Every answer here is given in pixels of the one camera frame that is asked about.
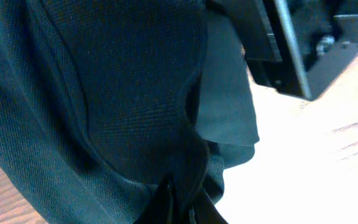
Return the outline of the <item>black polo shirt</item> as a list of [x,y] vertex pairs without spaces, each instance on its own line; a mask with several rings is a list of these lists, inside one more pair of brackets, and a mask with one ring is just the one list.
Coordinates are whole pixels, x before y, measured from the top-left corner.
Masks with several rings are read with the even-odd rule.
[[259,141],[241,43],[204,1],[0,1],[0,167],[49,223],[175,223]]

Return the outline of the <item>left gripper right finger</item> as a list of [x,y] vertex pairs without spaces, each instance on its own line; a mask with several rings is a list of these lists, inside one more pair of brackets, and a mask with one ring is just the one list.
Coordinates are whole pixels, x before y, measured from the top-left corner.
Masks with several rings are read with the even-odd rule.
[[217,211],[204,188],[200,187],[189,205],[189,224],[228,224]]

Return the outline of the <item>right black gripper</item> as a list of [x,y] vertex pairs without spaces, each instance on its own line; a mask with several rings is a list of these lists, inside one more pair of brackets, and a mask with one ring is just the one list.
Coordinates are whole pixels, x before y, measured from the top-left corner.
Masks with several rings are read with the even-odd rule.
[[214,0],[258,85],[317,99],[358,55],[358,0]]

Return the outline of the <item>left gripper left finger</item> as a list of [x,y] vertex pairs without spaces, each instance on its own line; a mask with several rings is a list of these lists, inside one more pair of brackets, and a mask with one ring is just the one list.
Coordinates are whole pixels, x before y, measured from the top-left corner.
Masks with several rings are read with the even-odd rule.
[[154,196],[134,224],[172,224],[175,222],[175,186],[170,175],[158,185]]

